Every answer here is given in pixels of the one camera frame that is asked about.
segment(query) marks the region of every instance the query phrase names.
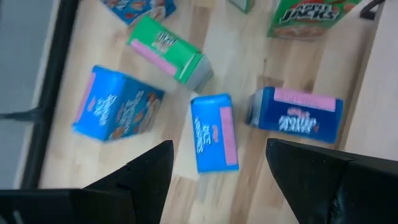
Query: apple jacks cereal box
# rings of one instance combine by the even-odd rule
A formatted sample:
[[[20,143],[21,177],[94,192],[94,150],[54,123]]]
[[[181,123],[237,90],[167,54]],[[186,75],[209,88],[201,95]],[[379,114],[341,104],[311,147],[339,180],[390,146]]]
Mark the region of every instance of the apple jacks cereal box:
[[[95,66],[73,129],[101,141],[147,131],[164,91],[121,72]]]
[[[127,44],[190,90],[199,92],[213,75],[206,55],[150,17],[137,23]]]
[[[197,97],[191,109],[198,172],[238,170],[231,97]]]
[[[122,21],[135,24],[148,15],[162,21],[175,11],[174,0],[101,0]]]
[[[229,0],[230,3],[234,4],[244,13],[249,13],[249,11],[253,8],[255,0]]]
[[[275,0],[269,37],[314,40],[361,0]]]
[[[343,100],[265,87],[250,97],[247,124],[335,143]]]

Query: green cereal box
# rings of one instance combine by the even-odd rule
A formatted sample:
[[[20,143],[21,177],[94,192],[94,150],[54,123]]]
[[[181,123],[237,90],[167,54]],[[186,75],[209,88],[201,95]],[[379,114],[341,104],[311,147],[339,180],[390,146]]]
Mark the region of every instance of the green cereal box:
[[[255,0],[229,0],[230,3],[234,4],[244,13],[249,13],[249,11],[253,8]]]
[[[315,40],[361,0],[278,0],[269,37]]]
[[[137,23],[127,44],[190,90],[199,92],[213,75],[206,55],[149,16]]]

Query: small cereal box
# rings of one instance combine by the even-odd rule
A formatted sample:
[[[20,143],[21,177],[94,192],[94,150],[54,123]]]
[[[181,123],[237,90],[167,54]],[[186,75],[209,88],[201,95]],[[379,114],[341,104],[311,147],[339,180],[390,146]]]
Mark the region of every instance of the small cereal box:
[[[274,0],[269,37],[315,40],[361,0]]]
[[[101,0],[127,25],[148,15],[162,21],[175,11],[174,0]]]
[[[101,141],[142,133],[152,126],[164,93],[129,75],[95,66],[73,129]]]
[[[253,8],[255,0],[229,0],[230,3],[234,4],[244,13],[249,13],[249,11]]]
[[[127,44],[190,90],[200,92],[213,75],[206,55],[148,16],[137,23]]]
[[[265,87],[250,97],[246,123],[333,144],[342,114],[343,100]]]
[[[197,97],[191,109],[198,172],[238,170],[231,97]]]

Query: pink label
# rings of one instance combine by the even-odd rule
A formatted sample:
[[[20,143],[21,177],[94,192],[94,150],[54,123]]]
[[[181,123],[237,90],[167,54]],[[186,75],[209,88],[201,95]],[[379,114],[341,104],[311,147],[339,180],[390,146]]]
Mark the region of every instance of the pink label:
[[[336,98],[315,96],[282,88],[275,88],[274,100],[332,112],[336,110]]]
[[[174,77],[177,72],[177,68],[168,63],[164,58],[157,55],[152,49],[148,48],[137,39],[132,40],[130,46],[133,47],[137,53],[145,57],[150,63],[157,65],[165,73]]]
[[[87,99],[88,99],[88,95],[90,94],[91,88],[93,87],[93,84],[94,84],[95,75],[96,75],[95,73],[92,73],[90,79],[88,80],[85,94],[83,95],[83,98],[81,99],[80,106],[79,106],[78,112],[76,114],[75,122],[80,120],[81,114],[83,113],[84,107],[85,107]]]
[[[236,152],[232,108],[229,106],[220,108],[220,115],[226,164],[227,166],[236,165],[238,163],[238,153]]]

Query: blue cereal box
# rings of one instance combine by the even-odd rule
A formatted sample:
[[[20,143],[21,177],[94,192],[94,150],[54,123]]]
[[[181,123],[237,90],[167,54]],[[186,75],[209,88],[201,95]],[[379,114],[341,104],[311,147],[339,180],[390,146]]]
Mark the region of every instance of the blue cereal box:
[[[175,11],[174,0],[101,0],[127,25],[135,25],[145,15],[162,21]]]
[[[73,129],[101,141],[142,133],[151,128],[163,96],[129,75],[95,66]]]
[[[198,172],[238,170],[231,97],[197,97],[191,110]]]
[[[335,143],[343,100],[265,87],[249,99],[246,123],[327,143]]]

